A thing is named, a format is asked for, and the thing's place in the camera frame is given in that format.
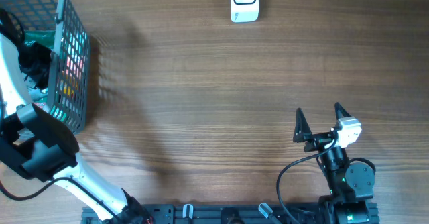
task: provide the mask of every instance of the wooden table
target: wooden table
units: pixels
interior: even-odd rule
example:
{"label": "wooden table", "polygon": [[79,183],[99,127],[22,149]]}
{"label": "wooden table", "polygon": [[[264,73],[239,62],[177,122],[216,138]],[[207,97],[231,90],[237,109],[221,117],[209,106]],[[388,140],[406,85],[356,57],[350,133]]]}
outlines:
{"label": "wooden table", "polygon": [[[277,203],[275,180],[339,101],[363,124],[350,157],[377,165],[382,223],[429,218],[429,0],[261,0],[233,24],[229,0],[72,0],[92,36],[82,155],[142,203]],[[42,183],[4,166],[16,194]],[[282,181],[287,201],[328,194],[316,162]],[[55,187],[0,196],[2,223],[79,223]]]}

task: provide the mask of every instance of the black cable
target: black cable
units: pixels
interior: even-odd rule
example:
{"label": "black cable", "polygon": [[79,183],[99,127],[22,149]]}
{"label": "black cable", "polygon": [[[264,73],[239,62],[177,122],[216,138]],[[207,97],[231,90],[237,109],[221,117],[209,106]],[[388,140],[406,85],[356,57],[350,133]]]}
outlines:
{"label": "black cable", "polygon": [[354,161],[359,161],[359,162],[366,163],[367,165],[369,165],[369,167],[371,167],[371,169],[373,169],[373,172],[375,174],[375,171],[376,171],[375,164],[373,164],[371,161],[367,160],[366,158],[353,158],[353,159],[349,160],[349,162],[347,163],[347,166],[349,166],[350,163],[354,162]]}
{"label": "black cable", "polygon": [[282,179],[283,174],[286,172],[286,170],[288,170],[289,168],[291,168],[292,166],[295,166],[296,164],[299,164],[301,162],[307,161],[307,160],[311,160],[312,158],[317,158],[319,156],[324,155],[325,153],[327,153],[329,150],[333,149],[335,147],[336,144],[336,139],[333,141],[333,143],[329,146],[329,148],[325,149],[323,152],[317,153],[317,154],[313,154],[311,156],[307,156],[305,158],[302,158],[300,160],[296,160],[290,164],[288,164],[282,171],[280,171],[279,176],[277,177],[277,182],[275,184],[276,190],[277,190],[277,198],[279,198],[279,202],[280,205],[283,207],[284,211],[286,212],[286,214],[288,215],[288,217],[296,224],[300,224],[300,222],[292,215],[290,214],[290,212],[288,211],[288,208],[286,208],[285,204],[283,203],[283,199],[282,199],[282,195],[280,194],[280,180]]}
{"label": "black cable", "polygon": [[102,208],[104,208],[108,213],[110,213],[114,218],[120,220],[120,222],[123,222],[112,210],[110,210],[110,208],[108,208],[103,201],[100,201],[99,199],[97,199],[93,194],[91,194],[89,191],[87,191],[87,189],[85,189],[83,186],[81,186],[79,183],[77,183],[75,180],[73,180],[72,178],[69,177],[61,177],[61,178],[57,178],[49,183],[47,183],[47,185],[43,186],[41,189],[39,189],[38,191],[36,191],[33,194],[24,196],[24,197],[17,197],[14,194],[11,194],[9,191],[6,190],[6,188],[3,186],[3,184],[0,181],[0,191],[8,198],[14,200],[14,201],[26,201],[26,200],[30,200],[36,196],[38,196],[39,194],[42,194],[47,188],[51,187],[53,184],[55,184],[56,182],[60,181],[60,180],[66,180],[69,181],[70,183],[74,184],[76,187],[78,187],[81,191],[83,191],[85,194],[87,194],[92,200],[94,200],[97,204],[99,204]]}

